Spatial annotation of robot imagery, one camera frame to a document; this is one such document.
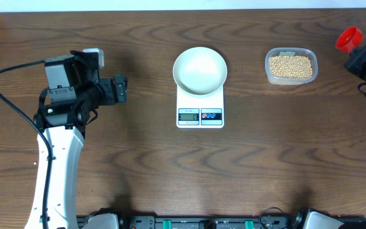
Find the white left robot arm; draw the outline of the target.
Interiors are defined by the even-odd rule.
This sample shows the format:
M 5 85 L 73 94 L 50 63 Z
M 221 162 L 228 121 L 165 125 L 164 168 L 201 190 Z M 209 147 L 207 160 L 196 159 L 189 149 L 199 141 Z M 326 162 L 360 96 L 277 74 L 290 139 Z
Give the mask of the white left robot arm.
M 77 228 L 76 183 L 85 128 L 99 106 L 126 102 L 128 80 L 88 80 L 81 86 L 47 88 L 39 97 L 34 122 L 39 165 L 26 228 Z

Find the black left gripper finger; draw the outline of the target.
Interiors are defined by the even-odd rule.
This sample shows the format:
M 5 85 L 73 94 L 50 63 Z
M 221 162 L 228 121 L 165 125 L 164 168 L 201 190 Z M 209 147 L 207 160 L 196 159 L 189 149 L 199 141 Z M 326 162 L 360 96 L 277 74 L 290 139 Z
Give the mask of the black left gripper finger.
M 124 85 L 116 85 L 116 100 L 117 102 L 127 101 L 127 90 Z
M 116 85 L 123 85 L 124 87 L 128 86 L 128 78 L 122 74 L 114 75 L 114 83 Z

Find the red plastic measuring scoop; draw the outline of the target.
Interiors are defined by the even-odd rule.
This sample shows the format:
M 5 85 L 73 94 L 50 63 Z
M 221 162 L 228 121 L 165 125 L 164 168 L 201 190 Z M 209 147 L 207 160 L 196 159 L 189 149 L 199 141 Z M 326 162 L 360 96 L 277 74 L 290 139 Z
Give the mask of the red plastic measuring scoop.
M 362 31 L 358 27 L 349 27 L 338 37 L 335 47 L 344 53 L 351 53 L 360 45 L 362 39 Z

